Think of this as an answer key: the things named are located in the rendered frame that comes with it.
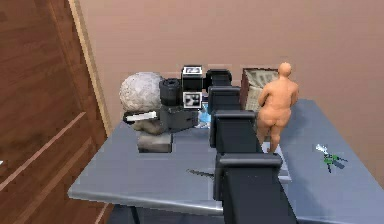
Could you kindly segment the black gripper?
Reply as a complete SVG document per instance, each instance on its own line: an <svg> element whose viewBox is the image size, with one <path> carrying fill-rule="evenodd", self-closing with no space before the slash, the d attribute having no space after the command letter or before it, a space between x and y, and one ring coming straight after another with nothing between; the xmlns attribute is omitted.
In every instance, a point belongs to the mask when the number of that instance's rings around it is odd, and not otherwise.
<svg viewBox="0 0 384 224"><path fill-rule="evenodd" d="M198 111L185 109L182 99L182 86L177 78L164 79L159 83L161 108L159 119L166 132L175 133L198 124ZM136 121L156 119L157 112L125 112L123 121L133 124Z"/></svg>

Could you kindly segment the grey stone head sculpture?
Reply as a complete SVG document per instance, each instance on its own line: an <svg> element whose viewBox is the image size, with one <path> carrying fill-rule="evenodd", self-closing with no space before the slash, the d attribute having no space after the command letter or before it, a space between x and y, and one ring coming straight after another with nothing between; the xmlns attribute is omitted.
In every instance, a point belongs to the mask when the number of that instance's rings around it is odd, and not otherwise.
<svg viewBox="0 0 384 224"><path fill-rule="evenodd" d="M157 118L129 124L137 135L140 153L170 153L172 136L164 132L158 113L161 108L159 83L164 78L156 72L138 72L128 76L121 84L119 98L124 113L156 111Z"/></svg>

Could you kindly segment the grey blue table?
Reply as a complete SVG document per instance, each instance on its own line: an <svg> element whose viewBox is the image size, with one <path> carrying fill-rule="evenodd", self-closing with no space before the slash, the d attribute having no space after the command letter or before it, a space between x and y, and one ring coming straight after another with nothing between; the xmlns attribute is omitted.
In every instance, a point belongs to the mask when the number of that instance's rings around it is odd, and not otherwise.
<svg viewBox="0 0 384 224"><path fill-rule="evenodd" d="M219 215L210 178L215 150L206 129L175 134L170 153L140 153L136 132L120 123L77 180L68 195L74 199ZM329 173L317 144L347 162ZM290 173L284 189L304 224L384 224L384 189L343 140L315 102L301 99L282 133L280 146Z"/></svg>

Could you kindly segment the pale blue small object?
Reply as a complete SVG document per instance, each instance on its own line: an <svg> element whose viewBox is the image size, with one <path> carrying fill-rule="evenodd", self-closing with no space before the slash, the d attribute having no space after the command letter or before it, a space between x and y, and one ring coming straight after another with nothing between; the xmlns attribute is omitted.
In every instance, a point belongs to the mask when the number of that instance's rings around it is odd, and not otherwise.
<svg viewBox="0 0 384 224"><path fill-rule="evenodd" d="M208 113L207 103L202 104L202 108L199 111L198 121L199 121L199 124L198 124L199 128L210 128L211 115Z"/></svg>

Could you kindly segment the thin dark pen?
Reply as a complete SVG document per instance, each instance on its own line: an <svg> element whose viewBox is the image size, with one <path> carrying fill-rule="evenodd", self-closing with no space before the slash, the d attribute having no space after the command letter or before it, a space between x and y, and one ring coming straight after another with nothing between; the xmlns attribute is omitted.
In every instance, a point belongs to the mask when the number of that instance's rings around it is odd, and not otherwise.
<svg viewBox="0 0 384 224"><path fill-rule="evenodd" d="M204 176L204 177L214 179L214 174L212 173L202 172L202 171L193 170L193 169L187 169L186 171L194 175Z"/></svg>

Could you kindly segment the brown wooden door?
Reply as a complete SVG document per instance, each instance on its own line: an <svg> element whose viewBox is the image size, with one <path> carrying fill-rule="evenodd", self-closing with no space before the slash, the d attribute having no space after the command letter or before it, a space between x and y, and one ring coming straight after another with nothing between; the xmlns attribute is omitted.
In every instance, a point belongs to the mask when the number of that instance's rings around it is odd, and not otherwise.
<svg viewBox="0 0 384 224"><path fill-rule="evenodd" d="M69 0L0 0L0 224L106 224L68 196L105 139Z"/></svg>

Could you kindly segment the brown box with newspaper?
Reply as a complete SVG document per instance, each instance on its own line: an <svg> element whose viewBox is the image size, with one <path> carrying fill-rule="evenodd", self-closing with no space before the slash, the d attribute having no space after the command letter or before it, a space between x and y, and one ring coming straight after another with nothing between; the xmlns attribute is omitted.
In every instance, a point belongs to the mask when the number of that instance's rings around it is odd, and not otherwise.
<svg viewBox="0 0 384 224"><path fill-rule="evenodd" d="M264 86L278 78L278 71L272 68L244 68L241 79L240 102L245 110L258 111L258 98Z"/></svg>

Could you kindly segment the orange human figure statue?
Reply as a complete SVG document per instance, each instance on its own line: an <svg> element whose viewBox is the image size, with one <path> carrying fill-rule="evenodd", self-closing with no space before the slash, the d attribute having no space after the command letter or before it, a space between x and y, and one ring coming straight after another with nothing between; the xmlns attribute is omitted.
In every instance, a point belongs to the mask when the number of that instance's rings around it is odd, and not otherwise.
<svg viewBox="0 0 384 224"><path fill-rule="evenodd" d="M258 98L260 110L256 134L260 144L270 135L268 153L275 152L280 143L281 132L290 120L291 107L298 101L299 86L289 79L291 71L290 63L281 63L278 78L266 84Z"/></svg>

